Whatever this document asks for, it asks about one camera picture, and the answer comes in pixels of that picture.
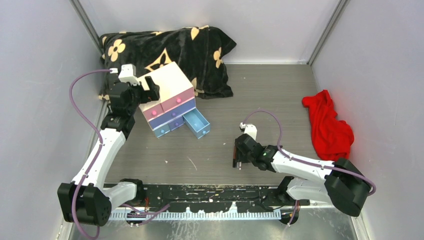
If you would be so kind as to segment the red makeup pencil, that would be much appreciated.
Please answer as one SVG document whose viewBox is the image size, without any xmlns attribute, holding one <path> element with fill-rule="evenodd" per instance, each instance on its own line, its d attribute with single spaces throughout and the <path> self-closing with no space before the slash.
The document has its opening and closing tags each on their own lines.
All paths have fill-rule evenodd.
<svg viewBox="0 0 424 240">
<path fill-rule="evenodd" d="M 233 148 L 233 158 L 232 158 L 232 167 L 237 168 L 237 148 Z"/>
</svg>

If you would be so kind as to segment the white drawer organizer box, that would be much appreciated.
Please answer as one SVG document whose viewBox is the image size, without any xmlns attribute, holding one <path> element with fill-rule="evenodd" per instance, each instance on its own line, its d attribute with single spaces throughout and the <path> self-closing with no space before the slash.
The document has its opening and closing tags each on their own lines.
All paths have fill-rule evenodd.
<svg viewBox="0 0 424 240">
<path fill-rule="evenodd" d="M 163 67 L 160 67 L 150 73 L 141 76 L 139 79 L 143 79 L 146 76 L 152 77 L 155 84 L 160 86 L 159 94 L 160 99 L 157 101 L 151 101 L 148 103 L 142 103 L 140 105 L 155 106 L 161 104 L 161 100 L 165 97 L 167 92 L 180 93 L 191 87 L 194 88 L 190 80 L 186 77 L 183 71 L 175 63 L 169 63 Z"/>
</svg>

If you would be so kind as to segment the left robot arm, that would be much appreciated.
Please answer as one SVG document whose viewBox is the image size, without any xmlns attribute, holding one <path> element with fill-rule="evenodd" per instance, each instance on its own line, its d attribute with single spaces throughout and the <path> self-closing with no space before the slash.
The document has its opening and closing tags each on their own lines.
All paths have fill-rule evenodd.
<svg viewBox="0 0 424 240">
<path fill-rule="evenodd" d="M 70 183 L 61 183 L 58 200 L 64 220 L 102 227 L 111 212 L 123 204 L 141 206 L 146 200 L 143 182 L 124 178 L 115 186 L 104 189 L 109 169 L 135 124 L 134 114 L 140 104 L 160 99 L 160 86 L 145 76 L 148 89 L 140 82 L 116 82 L 109 90 L 110 103 L 93 148 L 82 169 Z"/>
</svg>

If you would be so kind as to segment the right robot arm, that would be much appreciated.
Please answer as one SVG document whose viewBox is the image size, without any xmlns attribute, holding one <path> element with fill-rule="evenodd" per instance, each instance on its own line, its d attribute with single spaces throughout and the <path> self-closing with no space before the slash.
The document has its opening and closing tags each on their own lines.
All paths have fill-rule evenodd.
<svg viewBox="0 0 424 240">
<path fill-rule="evenodd" d="M 263 146 L 243 133 L 234 141 L 234 161 L 252 163 L 261 171 L 285 174 L 277 198 L 283 205 L 313 200 L 332 204 L 351 217 L 360 215 L 366 199 L 376 186 L 348 159 L 317 160 L 293 154 L 281 146 Z"/>
</svg>

